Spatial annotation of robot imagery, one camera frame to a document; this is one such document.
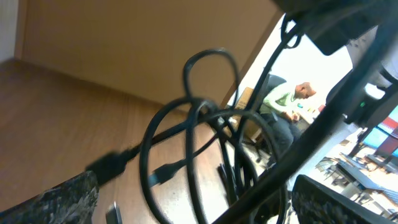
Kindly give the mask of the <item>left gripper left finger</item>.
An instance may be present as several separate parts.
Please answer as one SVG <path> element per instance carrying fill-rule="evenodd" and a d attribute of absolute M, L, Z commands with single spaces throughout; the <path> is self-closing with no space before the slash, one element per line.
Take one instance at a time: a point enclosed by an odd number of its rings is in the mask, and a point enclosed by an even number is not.
<path fill-rule="evenodd" d="M 99 197 L 92 171 L 61 184 L 1 212 L 1 223 L 91 223 Z"/>

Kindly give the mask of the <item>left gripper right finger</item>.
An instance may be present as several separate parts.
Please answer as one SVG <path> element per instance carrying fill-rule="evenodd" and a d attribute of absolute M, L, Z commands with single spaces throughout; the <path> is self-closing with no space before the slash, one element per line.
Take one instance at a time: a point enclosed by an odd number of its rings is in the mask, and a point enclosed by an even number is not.
<path fill-rule="evenodd" d="M 300 223 L 394 224 L 306 175 L 295 181 L 292 207 Z"/>

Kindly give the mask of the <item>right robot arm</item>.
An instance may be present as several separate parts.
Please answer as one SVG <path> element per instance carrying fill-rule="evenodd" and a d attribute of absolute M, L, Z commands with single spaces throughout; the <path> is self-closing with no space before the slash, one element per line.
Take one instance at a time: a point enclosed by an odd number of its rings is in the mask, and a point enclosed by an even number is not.
<path fill-rule="evenodd" d="M 295 30 L 307 35 L 325 55 L 373 27 L 381 28 L 379 37 L 359 57 L 351 76 L 321 113 L 321 122 L 332 123 L 358 105 L 358 92 L 397 38 L 397 1 L 276 1 L 276 4 L 295 21 Z"/>

